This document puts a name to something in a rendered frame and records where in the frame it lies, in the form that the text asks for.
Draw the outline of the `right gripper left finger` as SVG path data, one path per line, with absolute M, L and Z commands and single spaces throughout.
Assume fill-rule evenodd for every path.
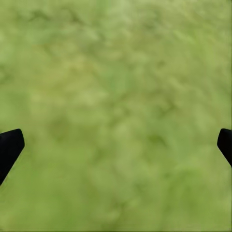
M 0 134 L 0 185 L 16 162 L 23 148 L 24 137 L 21 129 Z

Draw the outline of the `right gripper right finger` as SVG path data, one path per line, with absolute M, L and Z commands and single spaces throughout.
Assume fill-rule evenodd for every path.
M 232 130 L 225 128 L 221 129 L 218 136 L 217 146 L 232 166 Z

